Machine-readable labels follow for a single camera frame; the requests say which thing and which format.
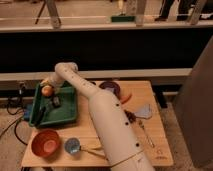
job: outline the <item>black wall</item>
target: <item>black wall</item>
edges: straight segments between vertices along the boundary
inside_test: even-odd
[[[61,61],[80,70],[193,67],[212,28],[0,34],[0,73],[53,71]]]

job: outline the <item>orange bowl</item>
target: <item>orange bowl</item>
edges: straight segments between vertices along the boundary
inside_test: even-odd
[[[52,155],[60,146],[58,133],[53,129],[45,129],[39,132],[31,144],[32,152],[39,157]]]

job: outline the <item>wire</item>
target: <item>wire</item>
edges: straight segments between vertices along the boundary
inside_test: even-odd
[[[21,121],[23,121],[23,118],[20,118],[19,120],[17,120],[16,124],[15,124],[15,128],[14,128],[14,134],[16,136],[16,138],[24,145],[27,145],[26,142],[24,142],[17,134],[17,127],[18,125],[21,123]]]
[[[18,119],[14,120],[11,124],[8,125],[8,127],[6,129],[4,129],[1,134],[0,134],[0,139],[1,137],[7,132],[7,130],[13,125],[15,124],[18,120],[20,120],[23,116],[19,117]]]
[[[18,107],[18,106],[21,106],[21,107],[19,107],[15,112],[11,112],[10,111],[11,107]],[[6,105],[6,108],[7,108],[7,112],[10,115],[18,114],[21,110],[23,110],[22,96],[18,97],[16,100],[13,100],[11,97],[9,97],[8,98],[8,103]]]

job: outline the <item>wooden table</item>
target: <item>wooden table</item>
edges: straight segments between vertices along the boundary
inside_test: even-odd
[[[173,164],[172,155],[161,122],[155,98],[153,96],[150,82],[148,81],[117,81],[124,94],[132,93],[131,99],[123,104],[123,109],[136,112],[144,105],[149,104],[152,110],[152,118],[143,120],[146,131],[153,140],[155,147],[152,148],[148,143],[144,131],[137,122],[132,127],[140,139],[145,152],[154,166],[171,166]],[[96,131],[93,127],[89,112],[87,99],[78,94],[78,120],[76,124],[57,128],[57,132],[62,140],[60,149],[48,159],[35,156],[31,151],[31,142],[38,133],[33,129],[31,138],[26,148],[22,166],[23,167],[107,167],[108,162],[98,156],[81,151],[79,155],[73,157],[64,150],[64,143],[71,137],[80,140],[81,145],[92,147],[100,145]]]

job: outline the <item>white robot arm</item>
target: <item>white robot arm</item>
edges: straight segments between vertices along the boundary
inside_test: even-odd
[[[75,63],[58,63],[47,81],[54,87],[60,87],[66,80],[88,99],[91,118],[111,170],[154,171],[120,101],[110,91],[81,78],[76,74],[77,70]]]

